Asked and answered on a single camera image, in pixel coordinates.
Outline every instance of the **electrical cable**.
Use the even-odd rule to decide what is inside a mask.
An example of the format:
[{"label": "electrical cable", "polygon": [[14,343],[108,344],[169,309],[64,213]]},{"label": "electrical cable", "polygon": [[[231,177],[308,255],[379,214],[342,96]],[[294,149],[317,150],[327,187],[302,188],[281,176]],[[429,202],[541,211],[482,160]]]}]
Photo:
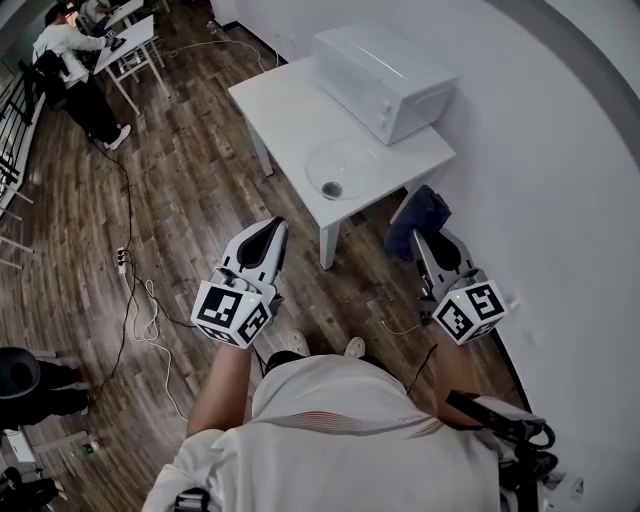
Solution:
[{"label": "electrical cable", "polygon": [[[91,143],[96,147],[96,149],[100,153],[102,153],[102,155],[107,160],[110,160],[111,162],[115,163],[119,167],[119,169],[121,169],[122,172],[124,173],[124,177],[125,177],[126,182],[127,182],[127,203],[128,203],[128,210],[129,210],[129,239],[127,240],[127,245],[125,246],[125,251],[129,252],[129,246],[131,245],[131,239],[133,238],[133,220],[132,220],[133,210],[131,208],[131,188],[130,188],[130,182],[129,182],[129,173],[127,172],[127,170],[124,168],[124,166],[120,162],[118,162],[117,160],[111,158],[104,151],[102,151],[102,148],[100,146],[98,146],[98,144],[96,144],[95,140],[92,140]],[[122,339],[120,340],[120,348],[118,350],[118,357],[116,359],[116,364],[113,366],[113,369],[109,373],[109,376],[100,385],[100,388],[98,389],[98,393],[96,394],[96,396],[94,398],[94,401],[97,401],[102,396],[102,391],[104,390],[104,387],[107,385],[107,383],[109,381],[111,381],[111,379],[113,379],[113,376],[115,375],[116,370],[118,369],[118,365],[120,364],[120,358],[122,357],[122,352],[124,351],[124,345],[125,345],[125,341],[126,341],[127,320],[129,318],[129,308],[131,306],[131,300],[133,299],[133,294],[135,292],[135,289],[136,289],[136,283],[134,281],[133,289],[130,290],[131,293],[129,295],[129,299],[127,300],[127,310],[125,312],[124,320],[122,322]]]},{"label": "electrical cable", "polygon": [[411,329],[407,329],[406,331],[402,331],[402,332],[396,332],[396,331],[392,331],[391,329],[389,329],[389,327],[387,327],[387,324],[384,323],[384,320],[380,320],[380,322],[382,322],[382,325],[384,326],[384,328],[389,331],[391,334],[397,334],[399,336],[403,335],[403,334],[407,334],[408,332],[413,331],[414,329],[417,329],[418,327],[421,327],[422,324],[417,324],[414,325]]},{"label": "electrical cable", "polygon": [[102,155],[107,159],[107,160],[111,160],[114,164],[116,164],[124,173],[124,177],[127,181],[127,203],[129,206],[129,239],[127,240],[127,245],[124,246],[124,250],[125,251],[129,251],[129,246],[131,245],[131,239],[133,238],[133,210],[131,209],[131,188],[130,188],[130,183],[129,183],[129,173],[127,172],[127,170],[124,168],[124,166],[118,162],[116,159],[111,158],[109,155],[107,155],[104,151],[102,151],[102,148],[100,146],[98,146],[96,144],[95,140],[92,140],[91,143],[96,147],[96,149],[98,151],[100,151],[100,153],[102,153]]},{"label": "electrical cable", "polygon": [[[129,282],[127,281],[127,275],[124,274],[122,277],[124,278],[124,282],[127,285],[127,289],[131,291],[131,288],[129,287]],[[138,301],[135,299],[135,296],[134,296],[133,303],[136,306],[136,312],[133,315],[133,339],[136,341],[143,341],[145,343],[148,343],[149,345],[159,348],[160,350],[163,350],[167,353],[167,355],[169,356],[169,361],[167,363],[167,376],[164,381],[164,389],[167,392],[167,396],[171,400],[171,403],[173,403],[173,407],[175,408],[176,413],[178,413],[178,416],[180,416],[184,421],[189,421],[180,412],[178,403],[176,402],[175,398],[173,398],[171,391],[169,391],[169,379],[171,377],[171,363],[173,362],[173,354],[171,353],[171,350],[169,350],[167,347],[163,347],[162,345],[155,342],[160,337],[160,328],[158,327],[158,306],[160,303],[155,298],[155,295],[153,293],[153,281],[151,279],[147,279],[146,283],[144,283],[144,289],[147,292],[147,295],[153,299],[153,305],[154,305],[153,316],[151,317],[151,320],[149,320],[147,325],[145,325],[144,329],[142,330],[142,335],[138,336],[138,333],[136,331],[136,320],[138,319],[138,314],[140,313],[140,306],[138,306]],[[145,335],[145,333],[148,330],[149,330],[149,335],[147,336]]]},{"label": "electrical cable", "polygon": [[416,385],[416,382],[418,380],[418,376],[420,375],[420,372],[427,365],[427,363],[429,362],[429,358],[431,357],[431,354],[433,354],[433,352],[435,351],[436,348],[438,348],[438,344],[437,343],[433,347],[431,347],[429,349],[429,352],[427,352],[427,357],[424,358],[424,361],[422,362],[422,364],[420,365],[420,368],[418,368],[418,371],[416,372],[416,376],[413,378],[413,382],[407,388],[407,396],[409,396],[409,394],[413,390],[413,386]]},{"label": "electrical cable", "polygon": [[[133,262],[133,254],[129,250],[125,250],[125,253],[129,255],[130,260],[125,260],[124,262],[128,263],[129,265],[131,265],[131,271],[132,271],[134,279],[137,282],[139,282],[141,285],[145,286],[145,284],[142,281],[142,279],[140,279],[140,277],[138,277],[138,275],[136,274],[136,266],[135,266],[135,263]],[[158,306],[160,307],[160,309],[164,313],[164,316],[167,317],[167,320],[169,320],[169,322],[171,322],[173,324],[176,324],[176,325],[180,325],[182,327],[186,327],[187,329],[197,329],[197,327],[195,325],[187,324],[185,322],[181,322],[180,320],[175,320],[175,319],[171,318],[169,316],[169,313],[167,313],[166,309],[164,309],[164,306],[162,305],[162,303],[155,296],[149,295],[149,298],[153,299],[158,304]]]},{"label": "electrical cable", "polygon": [[256,349],[256,347],[254,345],[251,345],[251,348],[253,349],[253,352],[255,353],[256,357],[258,358],[258,365],[260,366],[260,374],[262,375],[262,378],[264,378],[264,376],[266,375],[267,364],[260,357],[260,354],[258,354],[258,349]]},{"label": "electrical cable", "polygon": [[[165,55],[168,56],[169,58],[173,59],[175,57],[177,57],[178,53],[181,52],[182,50],[187,50],[189,48],[197,48],[199,46],[208,46],[210,44],[220,44],[220,43],[232,43],[232,44],[239,44],[242,46],[245,46],[247,48],[251,48],[256,55],[258,56],[258,66],[260,67],[260,69],[262,70],[263,73],[266,73],[266,70],[264,69],[264,66],[262,65],[262,57],[260,55],[260,52],[258,50],[256,50],[256,48],[248,43],[243,43],[242,41],[235,41],[234,39],[221,39],[219,41],[206,41],[204,43],[194,43],[194,44],[190,44],[187,46],[183,46],[182,48],[178,48],[177,50],[171,50],[168,52],[165,52],[163,54],[161,54],[162,57],[164,57]],[[280,65],[280,54],[274,50],[274,53],[276,54],[276,68]]]},{"label": "electrical cable", "polygon": [[136,283],[134,281],[133,289],[131,290],[131,294],[129,295],[129,300],[127,300],[127,310],[124,314],[124,321],[122,322],[122,339],[120,341],[120,349],[118,350],[118,357],[116,359],[116,364],[113,365],[113,368],[109,373],[109,376],[100,385],[100,388],[98,389],[98,393],[96,394],[93,400],[94,402],[97,402],[98,399],[102,396],[102,391],[104,390],[104,387],[107,385],[109,381],[111,381],[111,379],[113,379],[113,376],[115,375],[116,370],[118,369],[118,365],[120,364],[120,358],[122,357],[122,352],[124,351],[124,345],[126,341],[127,320],[129,318],[129,309],[131,307],[131,299],[133,299],[133,294],[135,293],[135,291],[136,291]]}]

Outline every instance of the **shoe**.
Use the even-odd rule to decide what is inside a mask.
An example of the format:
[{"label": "shoe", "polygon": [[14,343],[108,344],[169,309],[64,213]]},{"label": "shoe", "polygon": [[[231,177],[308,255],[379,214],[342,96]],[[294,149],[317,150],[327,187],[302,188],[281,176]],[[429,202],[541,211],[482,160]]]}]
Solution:
[{"label": "shoe", "polygon": [[71,368],[71,369],[76,373],[76,376],[74,377],[75,380],[73,381],[74,384],[76,382],[80,382],[82,380],[82,373],[80,373],[80,368]]},{"label": "shoe", "polygon": [[352,338],[344,351],[344,357],[354,357],[360,359],[364,357],[365,342],[362,338]]},{"label": "shoe", "polygon": [[87,398],[87,405],[84,409],[80,411],[80,416],[86,416],[87,414],[89,414],[89,404],[91,403],[91,400],[89,398],[89,393],[87,391],[84,391],[84,394]]},{"label": "shoe", "polygon": [[120,144],[122,144],[122,141],[126,139],[130,133],[131,133],[131,125],[127,124],[123,126],[123,128],[120,130],[120,136],[116,140],[114,140],[111,144],[109,144],[107,149],[110,149],[111,151],[115,151],[116,149],[118,149]]},{"label": "shoe", "polygon": [[287,336],[286,350],[288,350],[289,352],[295,352],[302,357],[309,357],[311,355],[309,344],[307,343],[307,338],[305,338],[302,331],[299,331],[298,329],[296,329],[295,331],[291,331],[289,333],[289,336]]}]

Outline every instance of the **backpack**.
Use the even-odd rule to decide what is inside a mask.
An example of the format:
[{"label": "backpack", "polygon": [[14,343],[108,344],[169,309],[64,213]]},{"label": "backpack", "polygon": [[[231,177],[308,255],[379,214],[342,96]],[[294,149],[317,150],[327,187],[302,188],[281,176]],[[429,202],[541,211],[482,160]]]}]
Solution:
[{"label": "backpack", "polygon": [[38,89],[47,95],[47,105],[59,110],[67,103],[67,87],[60,73],[69,76],[69,70],[61,57],[52,50],[45,50],[33,63],[33,75]]}]

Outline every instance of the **person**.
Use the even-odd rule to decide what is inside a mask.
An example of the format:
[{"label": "person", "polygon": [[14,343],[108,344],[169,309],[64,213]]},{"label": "person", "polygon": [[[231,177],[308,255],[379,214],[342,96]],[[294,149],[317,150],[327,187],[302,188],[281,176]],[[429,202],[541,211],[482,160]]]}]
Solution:
[{"label": "person", "polygon": [[106,25],[109,18],[118,7],[110,7],[100,3],[98,0],[87,0],[80,6],[80,14],[89,18],[93,25],[93,35],[97,37],[104,36],[106,33]]},{"label": "person", "polygon": [[46,50],[53,51],[66,65],[69,74],[60,74],[67,88],[63,108],[88,135],[102,141],[106,149],[117,149],[131,133],[131,126],[119,128],[111,107],[98,89],[89,71],[74,51],[98,51],[107,45],[104,37],[90,37],[66,22],[67,8],[54,5],[45,15],[46,28],[33,44],[33,62]]},{"label": "person", "polygon": [[80,381],[80,370],[38,361],[40,381],[33,391],[15,398],[0,396],[0,429],[18,430],[35,425],[51,414],[64,416],[89,406],[89,394],[78,389],[59,389]]},{"label": "person", "polygon": [[6,483],[6,488],[0,492],[0,510],[3,512],[38,512],[58,496],[69,501],[60,482],[43,478],[23,483],[16,468],[4,471],[0,485],[3,483]]},{"label": "person", "polygon": [[500,510],[495,438],[462,430],[480,425],[446,403],[452,389],[478,391],[469,347],[429,329],[437,417],[365,356],[362,338],[345,357],[310,357],[294,331],[288,351],[269,359],[243,424],[251,351],[221,344],[187,439],[143,511],[172,511],[176,498],[193,510],[239,512]]}]

